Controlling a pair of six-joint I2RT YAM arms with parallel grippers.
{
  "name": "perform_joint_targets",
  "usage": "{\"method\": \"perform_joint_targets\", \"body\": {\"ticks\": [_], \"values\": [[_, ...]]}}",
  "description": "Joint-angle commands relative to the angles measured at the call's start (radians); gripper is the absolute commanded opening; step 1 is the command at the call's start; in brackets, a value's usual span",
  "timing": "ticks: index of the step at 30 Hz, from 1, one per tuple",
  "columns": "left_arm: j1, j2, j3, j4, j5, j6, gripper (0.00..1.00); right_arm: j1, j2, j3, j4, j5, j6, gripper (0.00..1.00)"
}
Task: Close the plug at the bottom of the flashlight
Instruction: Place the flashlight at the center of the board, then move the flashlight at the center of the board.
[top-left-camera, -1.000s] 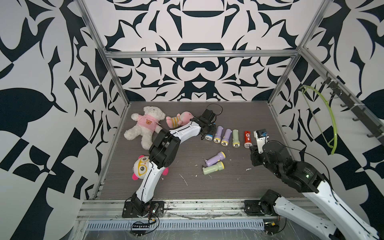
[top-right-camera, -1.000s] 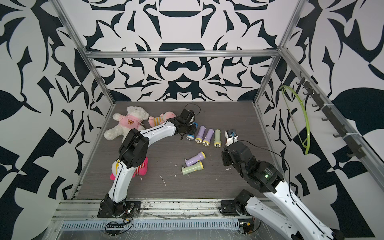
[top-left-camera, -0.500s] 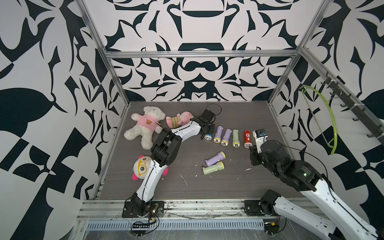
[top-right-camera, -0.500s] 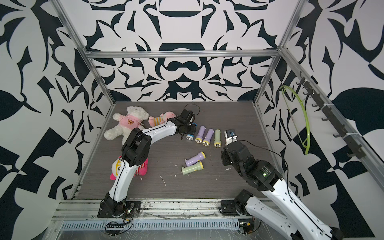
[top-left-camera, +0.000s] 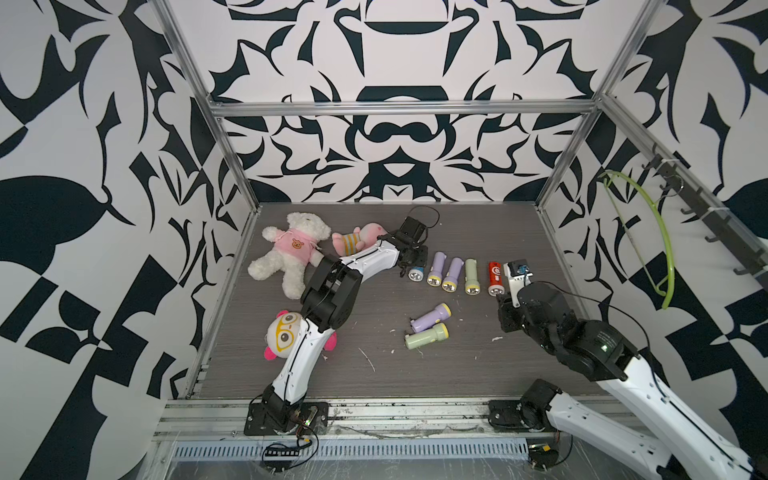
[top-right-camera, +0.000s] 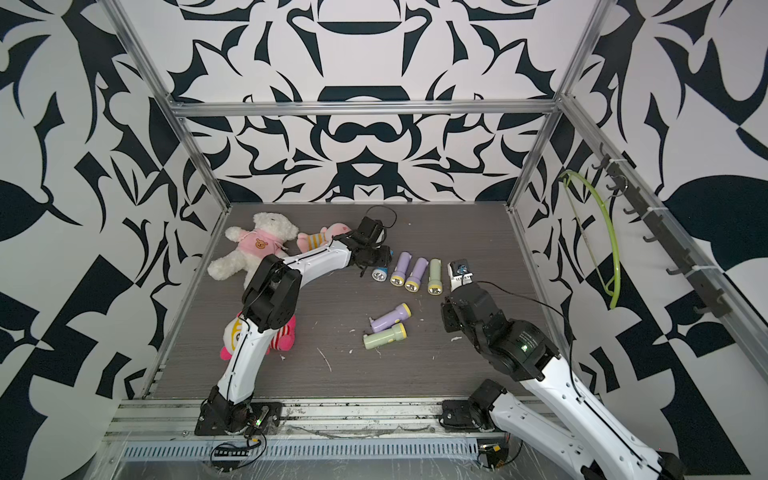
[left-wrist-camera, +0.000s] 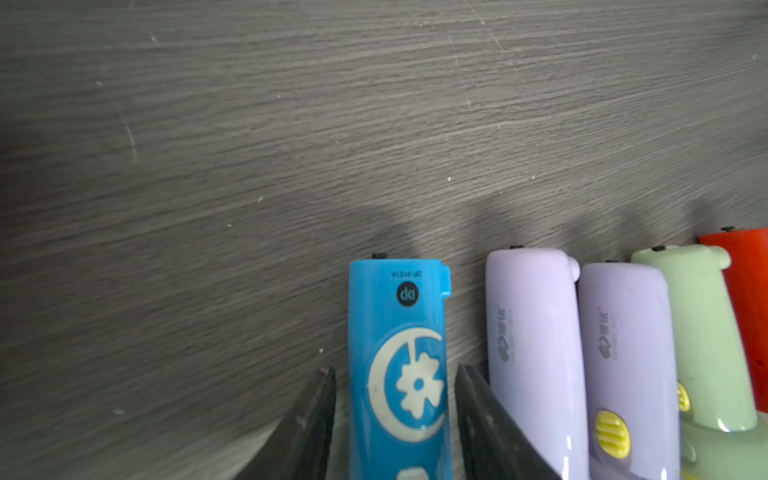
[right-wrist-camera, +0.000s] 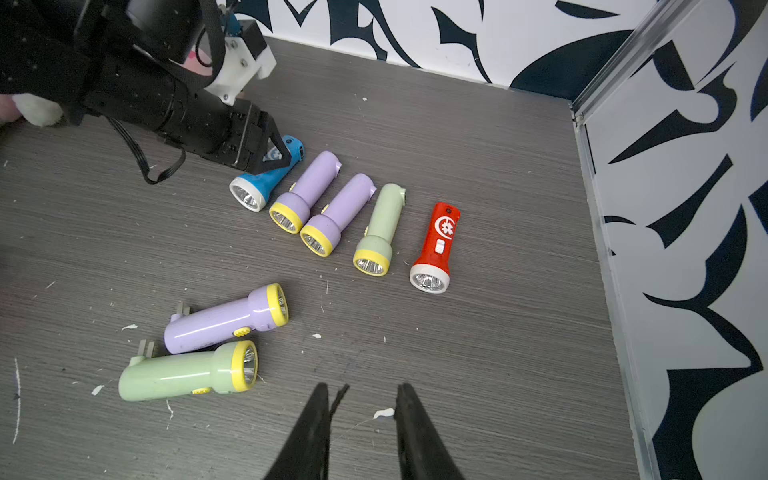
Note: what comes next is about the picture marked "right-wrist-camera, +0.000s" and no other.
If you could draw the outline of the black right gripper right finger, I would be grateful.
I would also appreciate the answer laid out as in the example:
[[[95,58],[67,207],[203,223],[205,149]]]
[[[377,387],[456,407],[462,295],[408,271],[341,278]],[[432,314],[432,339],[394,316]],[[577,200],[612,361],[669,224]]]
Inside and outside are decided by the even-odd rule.
[[[402,479],[464,479],[409,383],[398,386],[394,418]]]

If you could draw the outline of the green flashlight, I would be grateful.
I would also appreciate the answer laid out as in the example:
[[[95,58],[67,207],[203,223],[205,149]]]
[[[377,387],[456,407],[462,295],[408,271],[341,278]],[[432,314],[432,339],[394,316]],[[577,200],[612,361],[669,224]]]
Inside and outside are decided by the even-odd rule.
[[[118,391],[129,402],[215,392],[250,390],[258,374],[258,353],[250,340],[229,342],[211,351],[131,358]]]
[[[361,272],[381,277],[390,268],[392,242],[406,203],[406,189],[395,183],[385,184],[373,209],[363,238],[353,256],[354,266]]]

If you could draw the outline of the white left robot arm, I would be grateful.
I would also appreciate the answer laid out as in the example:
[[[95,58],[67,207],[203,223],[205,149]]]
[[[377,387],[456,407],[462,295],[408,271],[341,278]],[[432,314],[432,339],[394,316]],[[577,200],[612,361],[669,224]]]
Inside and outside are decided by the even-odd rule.
[[[67,122],[135,125],[181,154],[249,174],[291,154],[274,118],[241,97],[274,55],[233,1],[5,1],[1,90],[58,104]]]

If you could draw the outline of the red flashlight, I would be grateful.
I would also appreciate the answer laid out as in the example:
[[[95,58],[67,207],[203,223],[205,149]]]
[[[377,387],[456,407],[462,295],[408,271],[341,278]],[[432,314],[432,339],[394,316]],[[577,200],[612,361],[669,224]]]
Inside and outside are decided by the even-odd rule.
[[[419,258],[411,266],[411,284],[426,293],[442,294],[450,284],[449,260],[460,210],[445,202],[433,209]]]

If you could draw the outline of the blue flashlight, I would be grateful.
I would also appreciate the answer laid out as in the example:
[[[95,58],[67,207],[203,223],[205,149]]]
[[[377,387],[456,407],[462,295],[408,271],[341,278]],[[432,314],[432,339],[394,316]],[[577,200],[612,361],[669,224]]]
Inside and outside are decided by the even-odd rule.
[[[285,135],[282,140],[291,154],[291,160],[287,166],[258,175],[244,173],[234,178],[229,184],[230,193],[249,211],[263,210],[273,189],[305,157],[304,145],[298,138]]]

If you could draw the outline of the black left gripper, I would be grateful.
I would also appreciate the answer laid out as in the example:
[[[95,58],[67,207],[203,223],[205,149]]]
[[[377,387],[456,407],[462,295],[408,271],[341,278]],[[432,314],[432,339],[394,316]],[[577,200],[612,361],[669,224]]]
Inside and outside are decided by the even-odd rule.
[[[292,154],[272,116],[248,100],[231,107],[225,164],[240,171],[262,174],[290,165]]]

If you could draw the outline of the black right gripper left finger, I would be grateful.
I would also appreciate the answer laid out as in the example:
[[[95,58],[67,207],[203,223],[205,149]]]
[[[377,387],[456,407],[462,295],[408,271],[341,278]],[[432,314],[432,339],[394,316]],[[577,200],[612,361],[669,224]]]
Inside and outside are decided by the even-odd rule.
[[[348,390],[345,384],[330,401],[328,385],[317,384],[265,479],[328,478],[331,422]]]

